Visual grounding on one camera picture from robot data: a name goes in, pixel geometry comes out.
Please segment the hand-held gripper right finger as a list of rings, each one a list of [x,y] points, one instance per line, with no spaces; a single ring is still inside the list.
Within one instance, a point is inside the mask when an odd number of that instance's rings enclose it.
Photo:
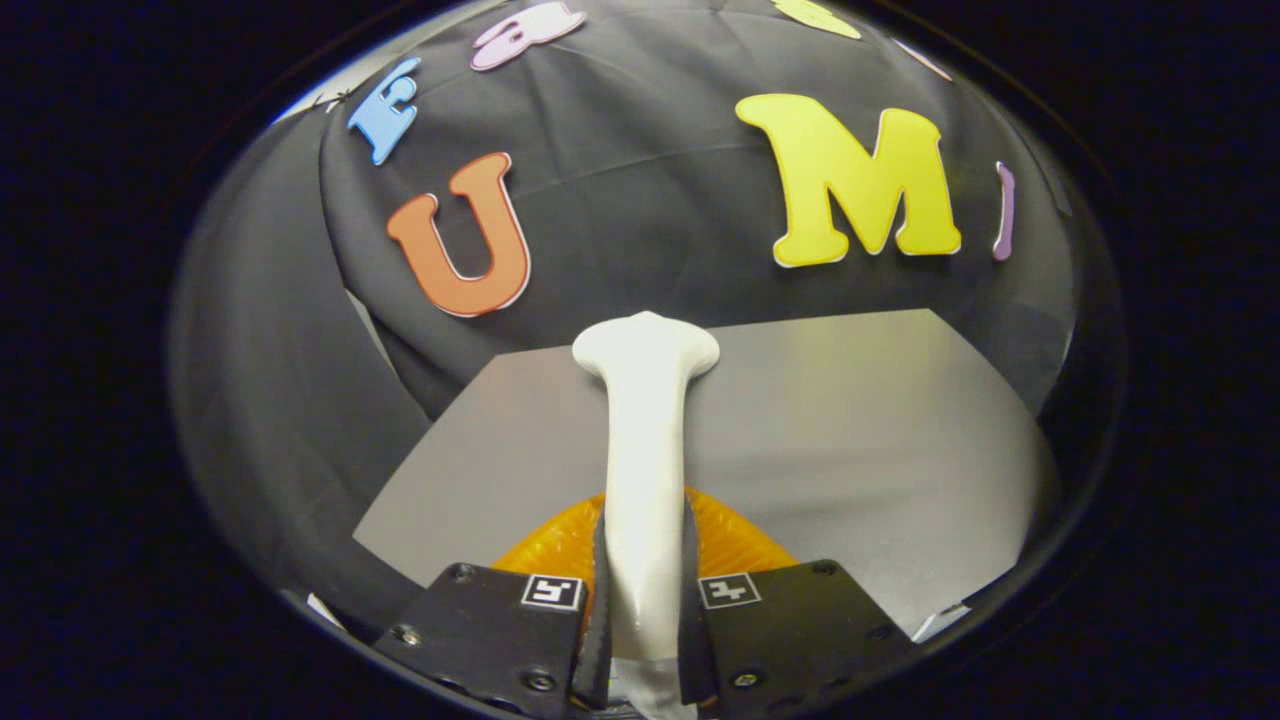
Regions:
[[[686,491],[684,702],[701,719],[791,719],[904,673],[913,642],[832,559],[799,562]]]

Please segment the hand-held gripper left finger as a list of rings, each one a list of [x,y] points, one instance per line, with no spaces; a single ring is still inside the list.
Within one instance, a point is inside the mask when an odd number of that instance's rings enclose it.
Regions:
[[[456,562],[375,650],[419,676],[506,712],[571,719],[609,703],[611,634],[595,593],[604,498],[570,506],[494,568]]]

